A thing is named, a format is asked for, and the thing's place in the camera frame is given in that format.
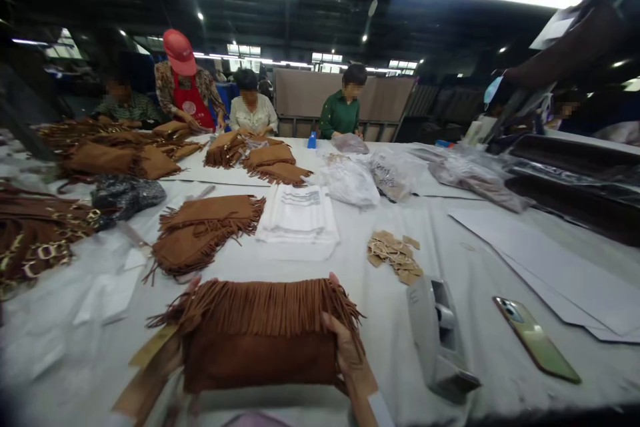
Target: green sweater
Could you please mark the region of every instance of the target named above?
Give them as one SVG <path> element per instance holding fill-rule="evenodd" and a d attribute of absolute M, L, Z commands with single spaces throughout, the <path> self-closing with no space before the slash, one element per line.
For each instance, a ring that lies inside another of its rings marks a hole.
<path fill-rule="evenodd" d="M 338 90 L 327 99 L 320 115 L 320 138 L 331 139 L 333 132 L 355 133 L 360 122 L 360 102 L 351 103 Z"/>

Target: ceiling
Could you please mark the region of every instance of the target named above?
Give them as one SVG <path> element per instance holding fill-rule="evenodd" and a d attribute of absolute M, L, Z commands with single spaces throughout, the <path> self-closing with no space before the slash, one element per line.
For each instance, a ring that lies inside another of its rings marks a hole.
<path fill-rule="evenodd" d="M 550 9 L 490 0 L 379 0 L 361 41 L 372 0 L 14 0 L 11 21 L 24 35 L 34 25 L 122 29 L 162 35 L 169 27 L 195 51 L 226 53 L 232 40 L 258 45 L 274 60 L 310 61 L 332 48 L 372 65 L 391 58 L 466 58 L 514 42 L 530 42 Z M 200 11 L 204 22 L 197 17 Z"/>

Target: plaid shirt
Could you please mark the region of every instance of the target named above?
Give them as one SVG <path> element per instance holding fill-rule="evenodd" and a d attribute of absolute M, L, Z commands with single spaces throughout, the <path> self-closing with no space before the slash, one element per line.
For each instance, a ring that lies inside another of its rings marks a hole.
<path fill-rule="evenodd" d="M 180 88 L 188 90 L 191 88 L 191 79 L 188 77 L 179 77 L 178 84 L 180 85 Z M 220 95 L 218 94 L 218 89 L 215 87 L 213 77 L 208 71 L 204 70 L 204 68 L 200 66 L 198 66 L 195 72 L 195 86 L 198 89 L 198 92 L 200 92 L 200 96 L 202 97 L 202 101 L 205 105 L 208 105 L 209 100 L 211 100 L 211 104 L 213 105 L 213 109 L 217 115 L 220 113 L 224 115 L 226 113 L 225 104 L 220 100 Z M 162 110 L 171 116 L 173 116 L 174 112 L 178 110 L 173 104 L 174 88 L 173 72 L 169 61 L 167 60 L 156 63 L 155 92 L 158 95 L 160 107 L 162 107 Z"/>

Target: person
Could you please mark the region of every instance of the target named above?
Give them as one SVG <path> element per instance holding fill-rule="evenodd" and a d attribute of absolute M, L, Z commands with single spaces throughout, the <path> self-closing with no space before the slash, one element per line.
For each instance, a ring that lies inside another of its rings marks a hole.
<path fill-rule="evenodd" d="M 333 272 L 329 274 L 329 278 L 337 285 L 340 284 Z M 193 292 L 200 279 L 201 277 L 197 276 L 191 280 L 185 293 Z M 378 383 L 367 357 L 359 354 L 351 332 L 327 312 L 323 313 L 323 322 L 325 327 L 336 335 L 337 363 L 345 381 L 344 387 L 351 401 L 357 425 L 377 427 L 378 420 L 382 425 L 391 425 L 389 411 L 379 393 Z M 124 389 L 111 409 L 105 427 L 133 427 L 134 423 L 143 425 L 155 401 L 160 397 L 168 377 L 180 368 L 182 363 L 181 338 L 174 335 Z M 373 413 L 372 405 L 376 407 L 376 414 Z"/>
<path fill-rule="evenodd" d="M 107 97 L 91 118 L 101 122 L 116 121 L 125 127 L 153 130 L 162 123 L 155 105 L 142 93 L 132 90 L 122 75 L 107 80 Z"/>
<path fill-rule="evenodd" d="M 367 69 L 360 63 L 349 66 L 342 76 L 342 89 L 327 99 L 320 115 L 320 138 L 330 140 L 343 133 L 355 133 L 360 122 L 358 98 L 367 82 Z"/>
<path fill-rule="evenodd" d="M 165 32 L 163 40 L 169 60 L 155 66 L 155 90 L 162 110 L 193 130 L 224 131 L 225 105 L 211 74 L 195 64 L 189 40 L 173 29 Z M 207 108 L 209 101 L 217 114 L 217 124 Z"/>
<path fill-rule="evenodd" d="M 258 79 L 250 69 L 238 69 L 234 75 L 240 96 L 231 101 L 229 125 L 242 135 L 268 135 L 278 132 L 278 116 L 270 100 L 258 93 Z"/>

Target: paper tag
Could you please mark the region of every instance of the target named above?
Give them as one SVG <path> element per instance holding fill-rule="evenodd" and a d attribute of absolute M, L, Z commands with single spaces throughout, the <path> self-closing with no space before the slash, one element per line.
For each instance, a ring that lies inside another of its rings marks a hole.
<path fill-rule="evenodd" d="M 155 355 L 160 352 L 160 349 L 166 344 L 171 337 L 176 333 L 177 326 L 164 326 L 158 332 L 151 337 L 146 344 L 144 344 L 140 350 L 138 350 L 131 360 L 129 361 L 129 367 L 145 368 L 149 365 L 150 361 Z"/>

